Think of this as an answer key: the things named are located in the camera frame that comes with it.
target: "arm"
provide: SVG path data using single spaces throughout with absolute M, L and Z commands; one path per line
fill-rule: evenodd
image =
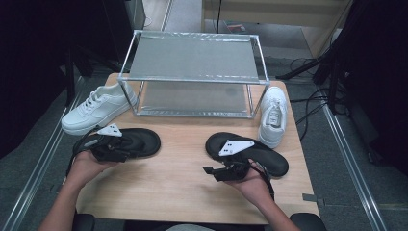
M 90 151 L 79 153 L 51 210 L 38 230 L 70 231 L 75 215 L 76 201 L 81 189 L 100 172 L 115 165 L 117 163 L 97 162 Z
M 225 183 L 236 188 L 249 202 L 255 205 L 273 230 L 299 230 L 272 200 L 267 184 L 256 170 L 251 168 L 242 181 L 227 181 Z

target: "white sneaker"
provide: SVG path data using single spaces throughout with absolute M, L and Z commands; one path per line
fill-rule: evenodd
M 261 111 L 258 140 L 270 148 L 275 148 L 286 129 L 288 108 L 285 93 L 278 87 L 270 87 L 262 99 Z
M 128 83 L 124 82 L 126 92 L 132 105 L 137 102 L 137 97 Z M 96 125 L 106 126 L 112 119 L 129 109 L 129 103 L 119 83 L 98 87 L 90 93 L 89 98 L 77 108 L 66 114 L 62 127 L 67 134 L 81 136 Z

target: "black slipper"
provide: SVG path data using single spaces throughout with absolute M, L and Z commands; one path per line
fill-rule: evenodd
M 219 151 L 227 141 L 253 141 L 254 145 L 231 156 L 219 156 Z M 280 177 L 288 172 L 288 161 L 276 151 L 270 149 L 260 141 L 241 137 L 233 133 L 220 132 L 211 135 L 205 144 L 207 153 L 219 162 L 234 162 L 252 159 L 265 167 L 274 177 Z
M 90 150 L 98 161 L 125 162 L 127 158 L 149 157 L 161 146 L 159 136 L 145 128 L 120 129 L 121 137 L 85 135 L 73 147 L 73 154 Z

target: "white tag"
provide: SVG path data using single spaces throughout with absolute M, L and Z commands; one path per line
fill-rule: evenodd
M 119 128 L 116 126 L 115 123 L 102 128 L 101 130 L 97 131 L 97 134 L 99 135 L 107 135 L 107 136 L 113 136 L 113 137 L 121 137 L 122 133 L 120 132 Z
M 227 143 L 219 151 L 219 156 L 231 156 L 246 148 L 253 146 L 253 141 L 227 141 Z

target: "forearm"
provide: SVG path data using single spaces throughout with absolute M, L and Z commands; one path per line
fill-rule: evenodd
M 64 184 L 38 231 L 72 230 L 72 221 L 80 190 L 81 188 L 78 186 Z
M 271 198 L 266 198 L 255 206 L 267 219 L 274 231 L 299 231 L 286 214 L 276 205 Z

